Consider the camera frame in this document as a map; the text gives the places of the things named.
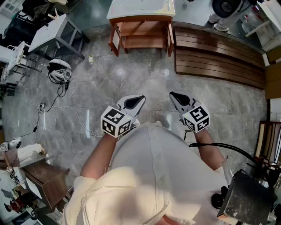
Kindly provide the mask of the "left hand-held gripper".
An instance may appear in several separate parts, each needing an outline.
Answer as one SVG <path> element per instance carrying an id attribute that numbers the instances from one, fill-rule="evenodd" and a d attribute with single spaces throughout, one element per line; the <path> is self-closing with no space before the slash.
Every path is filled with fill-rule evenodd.
<path id="1" fill-rule="evenodd" d="M 141 111 L 146 97 L 128 95 L 108 106 L 101 115 L 101 130 L 115 138 L 120 138 L 140 125 L 137 115 Z"/>

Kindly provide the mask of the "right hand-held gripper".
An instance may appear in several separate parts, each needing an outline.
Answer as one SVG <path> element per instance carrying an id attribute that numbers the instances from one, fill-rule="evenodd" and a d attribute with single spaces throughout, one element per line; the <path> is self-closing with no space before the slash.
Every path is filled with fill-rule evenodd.
<path id="1" fill-rule="evenodd" d="M 195 97 L 184 91 L 172 91 L 170 99 L 176 110 L 182 115 L 183 123 L 193 132 L 198 133 L 210 125 L 210 113 L 204 104 L 195 101 Z M 194 104 L 188 109 L 188 103 Z"/>

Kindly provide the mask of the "person's left forearm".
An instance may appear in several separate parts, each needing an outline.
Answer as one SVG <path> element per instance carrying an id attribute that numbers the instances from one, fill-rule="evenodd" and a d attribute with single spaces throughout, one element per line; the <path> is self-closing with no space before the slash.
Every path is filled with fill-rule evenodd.
<path id="1" fill-rule="evenodd" d="M 105 134 L 82 167 L 80 176 L 96 180 L 102 177 L 108 169 L 117 141 L 117 138 Z"/>

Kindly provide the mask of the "person's right forearm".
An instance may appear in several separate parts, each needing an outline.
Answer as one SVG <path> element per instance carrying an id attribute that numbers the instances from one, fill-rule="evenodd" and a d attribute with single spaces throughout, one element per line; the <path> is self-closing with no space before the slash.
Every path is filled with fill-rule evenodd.
<path id="1" fill-rule="evenodd" d="M 206 129 L 195 133 L 197 144 L 212 144 L 214 143 L 212 137 Z M 214 171 L 222 166 L 224 157 L 216 146 L 206 145 L 199 146 L 199 153 L 201 159 Z"/>

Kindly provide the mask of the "person's white shoe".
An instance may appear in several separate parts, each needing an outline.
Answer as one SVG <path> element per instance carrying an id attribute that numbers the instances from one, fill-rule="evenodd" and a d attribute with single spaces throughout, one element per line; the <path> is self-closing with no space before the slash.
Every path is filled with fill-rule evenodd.
<path id="1" fill-rule="evenodd" d="M 167 131 L 171 131 L 170 124 L 166 120 L 164 122 L 157 120 L 154 122 L 154 125 L 166 129 Z"/>

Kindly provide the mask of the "person's white shirt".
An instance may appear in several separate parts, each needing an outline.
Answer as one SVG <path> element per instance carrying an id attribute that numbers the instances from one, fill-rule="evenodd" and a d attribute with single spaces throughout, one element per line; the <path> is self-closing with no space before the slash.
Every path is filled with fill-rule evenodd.
<path id="1" fill-rule="evenodd" d="M 225 225 L 212 195 L 227 185 L 171 131 L 145 123 L 117 141 L 98 180 L 78 176 L 62 225 Z"/>

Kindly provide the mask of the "wooden vanity cabinet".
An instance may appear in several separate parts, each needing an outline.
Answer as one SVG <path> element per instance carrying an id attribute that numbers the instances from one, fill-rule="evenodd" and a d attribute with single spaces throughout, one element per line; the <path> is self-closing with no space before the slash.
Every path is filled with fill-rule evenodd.
<path id="1" fill-rule="evenodd" d="M 108 45 L 116 56 L 136 48 L 161 48 L 171 56 L 174 48 L 172 17 L 164 15 L 137 15 L 110 19 Z"/>

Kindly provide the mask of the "white round device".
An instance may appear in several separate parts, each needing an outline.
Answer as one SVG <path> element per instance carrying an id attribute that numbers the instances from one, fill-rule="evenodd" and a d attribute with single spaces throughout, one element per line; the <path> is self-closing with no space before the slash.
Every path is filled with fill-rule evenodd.
<path id="1" fill-rule="evenodd" d="M 51 70 L 59 70 L 59 69 L 69 69 L 72 70 L 72 67 L 65 61 L 61 59 L 52 59 L 49 61 L 49 67 Z"/>

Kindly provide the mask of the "stack of wooden frames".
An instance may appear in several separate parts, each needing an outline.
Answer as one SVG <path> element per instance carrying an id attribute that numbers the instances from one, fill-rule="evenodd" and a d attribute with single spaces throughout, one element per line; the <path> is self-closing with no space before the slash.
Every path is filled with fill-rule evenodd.
<path id="1" fill-rule="evenodd" d="M 255 158 L 271 165 L 281 163 L 281 122 L 260 121 Z"/>

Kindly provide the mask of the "white ceramic washbasin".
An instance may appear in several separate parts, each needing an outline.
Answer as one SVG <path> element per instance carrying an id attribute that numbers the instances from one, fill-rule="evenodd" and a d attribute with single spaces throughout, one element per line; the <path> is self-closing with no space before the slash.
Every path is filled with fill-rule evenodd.
<path id="1" fill-rule="evenodd" d="M 112 0 L 107 19 L 139 15 L 176 15 L 173 0 Z"/>

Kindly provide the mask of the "white grey side table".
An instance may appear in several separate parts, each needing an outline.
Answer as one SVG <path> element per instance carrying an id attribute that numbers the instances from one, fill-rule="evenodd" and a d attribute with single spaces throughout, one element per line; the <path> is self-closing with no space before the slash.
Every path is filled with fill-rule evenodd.
<path id="1" fill-rule="evenodd" d="M 28 52 L 47 60 L 68 54 L 76 54 L 85 59 L 81 51 L 89 41 L 68 16 L 63 14 L 37 30 Z"/>

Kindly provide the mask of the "wooden forked stand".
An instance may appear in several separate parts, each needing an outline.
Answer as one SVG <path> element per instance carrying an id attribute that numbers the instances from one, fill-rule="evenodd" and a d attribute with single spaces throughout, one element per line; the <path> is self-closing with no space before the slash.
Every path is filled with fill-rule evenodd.
<path id="1" fill-rule="evenodd" d="M 48 17 L 50 17 L 52 20 L 58 20 L 59 15 L 58 15 L 58 12 L 57 12 L 56 8 L 54 9 L 54 13 L 55 13 L 55 15 L 48 14 Z"/>

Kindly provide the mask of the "dark wooden cabinet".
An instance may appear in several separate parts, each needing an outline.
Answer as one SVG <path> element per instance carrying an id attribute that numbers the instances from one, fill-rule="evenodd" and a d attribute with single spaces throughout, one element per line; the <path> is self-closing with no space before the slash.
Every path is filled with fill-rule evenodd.
<path id="1" fill-rule="evenodd" d="M 65 175 L 70 169 L 61 169 L 45 161 L 37 161 L 21 168 L 28 189 L 36 194 L 46 207 L 53 210 L 67 195 Z"/>

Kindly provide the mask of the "black equipment box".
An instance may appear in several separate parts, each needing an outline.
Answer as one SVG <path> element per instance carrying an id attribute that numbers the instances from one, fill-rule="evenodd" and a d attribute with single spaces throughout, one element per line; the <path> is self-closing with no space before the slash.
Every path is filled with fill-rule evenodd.
<path id="1" fill-rule="evenodd" d="M 217 218 L 230 225 L 267 225 L 275 193 L 243 170 L 232 178 Z"/>

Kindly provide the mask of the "white metal-framed washbasin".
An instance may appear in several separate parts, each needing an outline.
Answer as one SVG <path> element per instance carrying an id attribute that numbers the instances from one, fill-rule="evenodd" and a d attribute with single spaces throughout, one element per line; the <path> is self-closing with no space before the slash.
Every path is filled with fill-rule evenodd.
<path id="1" fill-rule="evenodd" d="M 0 75 L 0 84 L 24 85 L 26 72 L 29 69 L 29 60 L 24 51 L 29 47 L 24 41 L 18 46 L 0 46 L 0 62 L 5 64 Z"/>

